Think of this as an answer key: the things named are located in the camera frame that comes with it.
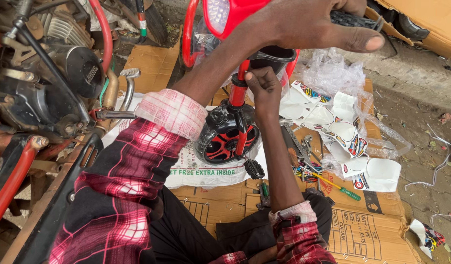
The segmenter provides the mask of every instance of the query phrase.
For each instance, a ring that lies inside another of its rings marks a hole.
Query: cardboard sheet
[[[141,69],[141,77],[136,79],[136,92],[159,91],[166,87],[169,74],[178,56],[178,48],[177,44],[171,49],[149,46],[136,46],[133,49],[125,68]],[[120,80],[125,85],[124,77]],[[366,80],[365,90],[372,91],[372,82],[369,79]],[[226,95],[219,90],[213,103],[217,105],[223,98],[226,98]],[[380,131],[374,124],[366,123],[366,128],[371,137],[381,138]],[[325,152],[318,132],[304,128],[299,129],[295,134],[300,140],[308,134],[314,136],[311,142],[313,152],[311,161],[318,163],[322,153]],[[349,190],[354,189],[352,181],[343,181],[327,172],[322,174],[331,182]],[[303,182],[297,177],[296,182],[301,191],[316,186],[316,183]],[[232,186],[221,186],[210,190],[184,186],[171,191],[206,230],[216,237],[216,223],[238,222],[258,211],[256,204],[260,202],[260,197],[257,184],[260,183],[262,183],[261,180],[247,179]],[[404,239],[408,224],[397,193],[355,190],[354,192],[362,197],[361,201],[356,201],[339,192],[332,185],[322,182],[321,186],[325,195],[336,202],[333,207],[328,250],[338,263],[379,264],[384,261],[390,264],[418,263],[418,254]]]
[[[376,0],[388,9],[394,9],[410,18],[416,25],[430,31],[428,37],[415,44],[437,54],[451,58],[451,1],[429,0]],[[371,8],[366,8],[367,17],[376,20],[379,15]],[[413,41],[400,34],[391,23],[384,21],[383,30],[410,45]]]

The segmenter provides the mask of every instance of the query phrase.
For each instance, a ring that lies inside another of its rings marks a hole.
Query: engine cover
[[[103,86],[98,57],[81,46],[51,45],[46,52],[66,76],[72,92],[91,109]],[[3,57],[3,68],[31,72],[39,79],[30,82],[0,74],[0,121],[18,131],[48,137],[51,143],[76,136],[78,108],[41,58],[34,55],[20,67],[11,67],[10,58],[8,54]]]

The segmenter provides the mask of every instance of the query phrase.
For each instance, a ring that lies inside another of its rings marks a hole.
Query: hand
[[[308,49],[338,47],[354,52],[373,52],[385,39],[374,30],[345,27],[330,21],[331,10],[364,15],[366,0],[271,0],[242,24],[268,39],[268,45]]]
[[[258,127],[261,129],[267,123],[278,123],[282,86],[273,69],[252,69],[245,74],[245,81],[255,98]]]

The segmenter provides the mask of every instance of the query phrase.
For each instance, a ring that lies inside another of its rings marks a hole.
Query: black pedal
[[[261,179],[264,177],[263,168],[256,160],[247,159],[243,165],[245,165],[245,170],[252,179]]]

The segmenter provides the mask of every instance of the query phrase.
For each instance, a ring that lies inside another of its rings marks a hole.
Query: white wire
[[[439,141],[441,141],[441,142],[444,142],[447,146],[450,146],[450,147],[448,147],[449,153],[447,154],[446,159],[444,160],[444,162],[441,163],[440,165],[438,165],[438,166],[436,167],[436,169],[434,169],[433,183],[432,183],[432,184],[431,184],[431,183],[427,183],[427,182],[423,182],[423,181],[412,182],[412,183],[409,183],[409,184],[405,185],[405,191],[406,191],[406,186],[411,185],[411,184],[422,183],[422,184],[426,184],[426,185],[428,185],[428,186],[434,186],[434,184],[436,184],[437,172],[440,171],[440,170],[441,170],[442,168],[444,168],[445,166],[447,166],[447,160],[449,159],[449,157],[450,157],[450,155],[451,155],[451,143],[449,143],[449,142],[445,141],[444,139],[438,137],[438,135],[436,135],[436,133],[434,133],[434,130],[431,128],[431,126],[430,126],[429,124],[428,124],[428,126],[429,126],[429,129],[431,129],[431,131],[432,131],[433,134],[434,134],[434,137],[433,137],[433,135],[431,135],[431,133],[429,133],[429,136],[432,137],[432,138],[435,139],[435,140],[439,140]]]
[[[445,216],[445,217],[451,217],[451,215],[443,215],[443,214],[433,214],[432,216],[431,216],[431,219],[429,220],[430,222],[431,222],[431,225],[434,225],[434,217],[435,216]]]

